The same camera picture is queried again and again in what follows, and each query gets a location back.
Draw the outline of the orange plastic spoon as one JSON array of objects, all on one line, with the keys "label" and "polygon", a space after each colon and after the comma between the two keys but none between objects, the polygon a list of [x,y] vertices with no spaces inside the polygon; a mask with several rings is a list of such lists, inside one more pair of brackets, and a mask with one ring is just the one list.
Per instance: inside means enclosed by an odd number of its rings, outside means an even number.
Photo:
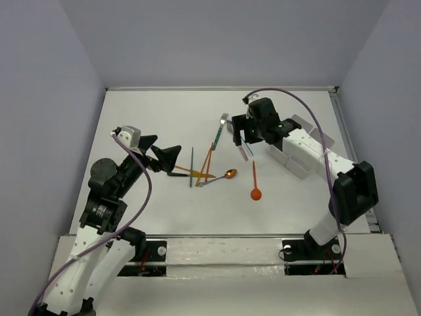
[{"label": "orange plastic spoon", "polygon": [[262,192],[259,190],[257,186],[257,168],[256,168],[255,161],[253,161],[252,168],[253,168],[253,189],[251,190],[251,199],[254,201],[258,201],[262,197]]}]

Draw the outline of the copper metal spoon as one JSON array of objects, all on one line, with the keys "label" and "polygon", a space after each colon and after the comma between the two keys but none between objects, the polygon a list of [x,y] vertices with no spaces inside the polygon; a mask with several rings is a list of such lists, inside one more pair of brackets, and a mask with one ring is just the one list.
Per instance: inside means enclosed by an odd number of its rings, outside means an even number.
[{"label": "copper metal spoon", "polygon": [[214,181],[221,180],[221,179],[231,179],[231,178],[234,178],[236,176],[236,174],[237,174],[237,170],[236,169],[230,169],[230,170],[226,171],[224,173],[224,175],[222,175],[222,176],[219,176],[217,178],[212,178],[211,180],[206,180],[204,182],[198,183],[197,184],[197,187],[202,188],[203,186],[206,186],[206,185],[208,185],[208,184],[210,184],[210,183],[212,183]]}]

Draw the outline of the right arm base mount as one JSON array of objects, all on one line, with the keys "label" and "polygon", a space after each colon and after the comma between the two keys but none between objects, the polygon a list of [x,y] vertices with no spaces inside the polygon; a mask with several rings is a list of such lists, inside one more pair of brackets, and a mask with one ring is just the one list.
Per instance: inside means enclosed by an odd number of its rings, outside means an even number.
[{"label": "right arm base mount", "polygon": [[286,276],[346,275],[343,263],[340,263],[342,249],[337,238],[325,246],[315,244],[307,249],[304,239],[282,240],[278,257],[284,264]]}]

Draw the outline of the yellow plastic knife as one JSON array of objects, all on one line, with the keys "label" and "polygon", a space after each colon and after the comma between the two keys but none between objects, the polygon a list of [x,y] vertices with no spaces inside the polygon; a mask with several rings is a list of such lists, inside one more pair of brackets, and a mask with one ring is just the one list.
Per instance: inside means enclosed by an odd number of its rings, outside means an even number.
[{"label": "yellow plastic knife", "polygon": [[175,169],[178,169],[178,170],[181,170],[181,171],[186,171],[186,172],[192,172],[192,177],[194,177],[194,178],[198,178],[199,176],[201,178],[204,178],[204,179],[215,178],[215,175],[213,175],[213,174],[205,174],[205,173],[201,174],[199,171],[187,169],[187,168],[184,168],[184,167],[181,167],[181,166],[178,166],[178,165],[175,166]]}]

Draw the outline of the silver fork teal handle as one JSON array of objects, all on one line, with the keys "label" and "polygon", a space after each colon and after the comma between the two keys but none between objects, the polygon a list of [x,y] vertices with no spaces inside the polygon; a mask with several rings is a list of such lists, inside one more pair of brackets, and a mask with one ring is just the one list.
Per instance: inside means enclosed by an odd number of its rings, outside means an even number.
[{"label": "silver fork teal handle", "polygon": [[224,125],[225,125],[225,123],[226,123],[226,121],[228,119],[228,115],[229,115],[228,113],[223,113],[222,116],[221,116],[221,118],[220,118],[220,125],[218,127],[218,131],[216,133],[216,137],[215,137],[215,139],[213,141],[213,144],[212,144],[212,150],[213,151],[216,150],[216,147],[217,147],[218,142],[219,142],[219,139],[220,139],[220,135],[222,133],[222,129],[223,129],[223,127],[224,127]]}]

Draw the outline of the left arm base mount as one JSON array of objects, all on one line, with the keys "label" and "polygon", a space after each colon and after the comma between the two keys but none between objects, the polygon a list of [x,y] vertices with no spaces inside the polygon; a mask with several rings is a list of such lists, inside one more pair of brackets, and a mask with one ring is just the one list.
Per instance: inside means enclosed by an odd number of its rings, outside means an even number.
[{"label": "left arm base mount", "polygon": [[141,254],[135,254],[122,270],[120,277],[165,277],[167,240],[146,240]]}]

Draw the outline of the orange chopstick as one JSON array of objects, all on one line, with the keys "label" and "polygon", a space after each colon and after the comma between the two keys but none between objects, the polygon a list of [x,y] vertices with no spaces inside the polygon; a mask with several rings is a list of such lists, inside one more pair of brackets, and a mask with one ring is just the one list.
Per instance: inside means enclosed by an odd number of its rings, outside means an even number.
[{"label": "orange chopstick", "polygon": [[209,158],[210,158],[210,156],[211,156],[211,153],[212,153],[212,147],[213,147],[213,143],[211,143],[211,146],[209,147],[209,150],[208,150],[208,152],[207,152],[207,156],[205,157],[205,160],[204,160],[203,165],[202,165],[202,167],[201,167],[201,170],[200,170],[200,172],[199,172],[199,176],[198,176],[198,178],[197,178],[197,180],[196,180],[195,187],[198,187],[198,186],[199,186],[200,179],[201,179],[201,177],[202,177],[202,175],[203,175],[203,172],[204,172],[204,170],[205,170],[205,167],[207,166],[208,161],[209,161]]},{"label": "orange chopstick", "polygon": [[211,165],[213,145],[214,145],[214,143],[212,142],[211,146],[210,146],[210,149],[209,149],[209,152],[208,152],[207,167],[206,167],[206,173],[205,173],[205,182],[208,181],[208,179],[209,179],[209,169],[210,169],[210,165]]}]

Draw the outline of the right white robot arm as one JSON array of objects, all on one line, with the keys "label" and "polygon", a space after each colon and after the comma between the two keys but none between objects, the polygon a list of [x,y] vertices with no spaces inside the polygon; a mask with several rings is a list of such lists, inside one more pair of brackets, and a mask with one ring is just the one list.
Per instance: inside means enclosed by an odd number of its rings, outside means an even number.
[{"label": "right white robot arm", "polygon": [[243,101],[247,112],[232,117],[236,146],[266,142],[286,157],[298,159],[328,184],[327,213],[291,246],[284,260],[320,257],[338,234],[378,203],[374,168],[366,161],[356,163],[334,153],[325,139],[316,140],[292,118],[281,120],[271,99]]}]

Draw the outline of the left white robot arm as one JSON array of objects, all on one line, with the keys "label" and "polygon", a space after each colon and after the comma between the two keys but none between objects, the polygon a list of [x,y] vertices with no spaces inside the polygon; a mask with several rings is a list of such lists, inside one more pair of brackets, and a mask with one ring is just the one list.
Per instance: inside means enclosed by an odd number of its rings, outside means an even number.
[{"label": "left white robot arm", "polygon": [[171,173],[182,148],[160,149],[156,135],[142,136],[132,126],[116,128],[111,137],[128,155],[119,165],[102,158],[91,166],[89,194],[68,259],[37,295],[29,315],[95,315],[122,268],[147,258],[145,233],[131,226],[141,213],[120,224],[127,208],[123,198],[140,176],[146,177],[150,198],[149,173]]}]

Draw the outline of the teal chopstick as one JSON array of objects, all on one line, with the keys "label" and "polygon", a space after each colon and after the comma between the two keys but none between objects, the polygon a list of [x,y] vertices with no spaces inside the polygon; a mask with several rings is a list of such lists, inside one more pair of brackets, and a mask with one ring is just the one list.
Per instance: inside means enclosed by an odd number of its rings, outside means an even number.
[{"label": "teal chopstick", "polygon": [[189,187],[193,187],[193,161],[194,161],[194,147],[191,147],[191,158],[190,158],[190,172],[189,172]]}]

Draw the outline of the white divided utensil container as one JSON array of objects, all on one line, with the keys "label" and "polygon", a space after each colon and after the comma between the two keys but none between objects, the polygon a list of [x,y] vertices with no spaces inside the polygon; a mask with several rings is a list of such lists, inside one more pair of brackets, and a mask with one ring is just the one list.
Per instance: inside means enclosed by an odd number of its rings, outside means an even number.
[{"label": "white divided utensil container", "polygon": [[290,134],[292,140],[285,139],[283,151],[275,145],[269,145],[269,156],[298,179],[304,180],[311,174],[317,174],[327,181],[324,157],[328,155],[327,152],[335,144],[335,140],[323,132],[326,143],[326,150],[323,150],[320,131],[316,126],[298,115],[293,115],[291,119],[299,123],[301,129]]}]

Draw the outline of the blue plastic fork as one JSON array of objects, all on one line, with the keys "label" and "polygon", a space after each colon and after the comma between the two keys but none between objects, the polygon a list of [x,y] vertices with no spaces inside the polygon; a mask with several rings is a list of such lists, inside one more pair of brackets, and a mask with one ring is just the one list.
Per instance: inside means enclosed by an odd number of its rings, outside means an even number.
[{"label": "blue plastic fork", "polygon": [[[228,132],[231,135],[234,135],[234,128],[233,128],[233,124],[231,120],[226,121],[226,127],[227,127]],[[245,161],[248,161],[249,157],[252,157],[254,155],[249,145],[245,143],[244,139],[241,139],[241,145],[237,146],[237,148]]]}]

